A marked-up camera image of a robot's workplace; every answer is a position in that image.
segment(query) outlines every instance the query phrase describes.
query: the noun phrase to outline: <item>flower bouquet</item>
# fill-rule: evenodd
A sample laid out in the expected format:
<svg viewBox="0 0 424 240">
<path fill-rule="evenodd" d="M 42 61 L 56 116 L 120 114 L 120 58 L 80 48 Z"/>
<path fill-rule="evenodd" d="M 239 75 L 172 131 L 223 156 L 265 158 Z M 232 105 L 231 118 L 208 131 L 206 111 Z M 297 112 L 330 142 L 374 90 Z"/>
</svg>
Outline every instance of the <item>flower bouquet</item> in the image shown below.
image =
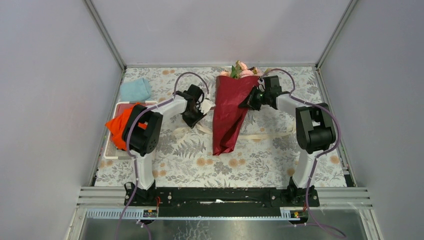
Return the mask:
<svg viewBox="0 0 424 240">
<path fill-rule="evenodd" d="M 259 85 L 262 71 L 257 67 L 248 68 L 236 61 L 231 70 L 223 71 L 216 77 L 215 110 L 213 113 L 213 155 L 231 153 L 236 146 L 247 108 L 239 108 L 253 87 Z"/>
</svg>

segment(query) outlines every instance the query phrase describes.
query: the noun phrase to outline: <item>red wrapping paper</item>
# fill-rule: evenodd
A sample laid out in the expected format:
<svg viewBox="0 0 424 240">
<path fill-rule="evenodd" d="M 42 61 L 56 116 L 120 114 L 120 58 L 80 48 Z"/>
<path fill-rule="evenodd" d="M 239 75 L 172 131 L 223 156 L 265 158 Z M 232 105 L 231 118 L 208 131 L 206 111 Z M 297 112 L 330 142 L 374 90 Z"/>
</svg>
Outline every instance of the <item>red wrapping paper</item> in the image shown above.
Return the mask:
<svg viewBox="0 0 424 240">
<path fill-rule="evenodd" d="M 258 76 L 234 79 L 228 76 L 216 78 L 215 110 L 212 122 L 213 155 L 231 153 L 236 146 L 248 108 L 239 108 L 254 86 Z"/>
</svg>

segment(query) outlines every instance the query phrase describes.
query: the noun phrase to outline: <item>green leaf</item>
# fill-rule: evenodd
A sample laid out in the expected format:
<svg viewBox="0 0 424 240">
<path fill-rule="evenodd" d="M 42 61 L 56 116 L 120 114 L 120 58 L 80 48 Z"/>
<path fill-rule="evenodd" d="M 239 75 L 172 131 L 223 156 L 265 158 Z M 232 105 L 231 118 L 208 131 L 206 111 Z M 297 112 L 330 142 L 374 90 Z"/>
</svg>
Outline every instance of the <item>green leaf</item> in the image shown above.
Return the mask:
<svg viewBox="0 0 424 240">
<path fill-rule="evenodd" d="M 229 77 L 233 79 L 237 77 L 237 69 L 234 66 L 231 67 L 231 74 L 229 75 Z"/>
</svg>

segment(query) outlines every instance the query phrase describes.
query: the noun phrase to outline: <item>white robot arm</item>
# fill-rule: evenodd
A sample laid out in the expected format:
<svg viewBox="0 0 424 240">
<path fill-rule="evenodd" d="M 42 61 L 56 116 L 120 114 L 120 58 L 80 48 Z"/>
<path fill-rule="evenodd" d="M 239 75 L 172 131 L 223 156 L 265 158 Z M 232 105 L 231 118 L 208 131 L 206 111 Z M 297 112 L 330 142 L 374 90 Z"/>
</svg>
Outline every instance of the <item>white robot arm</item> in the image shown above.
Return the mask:
<svg viewBox="0 0 424 240">
<path fill-rule="evenodd" d="M 269 105 L 295 117 L 296 138 L 301 151 L 299 163 L 294 175 L 290 178 L 288 188 L 293 188 L 294 191 L 304 191 L 308 185 L 315 156 L 329 149 L 336 140 L 333 121 L 321 109 L 298 102 L 290 97 L 289 92 L 283 92 L 278 76 L 264 77 L 261 84 L 264 86 L 264 91 L 254 87 L 239 107 L 260 110 L 261 105 Z M 329 108 L 326 103 L 318 105 Z M 314 178 L 315 172 L 312 175 L 310 186 L 314 185 Z"/>
<path fill-rule="evenodd" d="M 130 153 L 137 159 L 137 187 L 139 189 L 148 190 L 155 182 L 152 174 L 152 160 L 155 157 L 155 148 L 158 144 L 162 121 L 181 114 L 183 120 L 193 128 L 214 105 L 213 102 L 205 98 L 203 91 L 198 86 L 192 84 L 187 91 L 177 91 L 173 101 L 148 111 L 138 120 L 139 123 L 146 124 L 147 127 L 145 129 L 134 128 L 129 149 Z M 141 105 L 134 107 L 122 135 L 124 141 L 127 140 L 133 119 L 145 109 L 146 107 Z"/>
</svg>

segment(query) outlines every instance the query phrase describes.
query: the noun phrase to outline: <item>gray wall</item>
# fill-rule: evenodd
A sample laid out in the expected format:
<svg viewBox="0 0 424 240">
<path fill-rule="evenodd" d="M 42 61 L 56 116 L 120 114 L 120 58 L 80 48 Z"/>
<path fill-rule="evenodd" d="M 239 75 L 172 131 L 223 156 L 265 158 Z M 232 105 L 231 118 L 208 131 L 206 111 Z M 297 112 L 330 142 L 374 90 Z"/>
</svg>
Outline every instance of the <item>gray wall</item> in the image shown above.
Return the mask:
<svg viewBox="0 0 424 240">
<path fill-rule="evenodd" d="M 386 240 L 424 234 L 424 1 L 359 1 L 322 68 Z"/>
<path fill-rule="evenodd" d="M 0 239 L 62 239 L 120 70 L 82 0 L 0 1 Z"/>
<path fill-rule="evenodd" d="M 315 63 L 349 0 L 93 0 L 129 65 Z"/>
</svg>

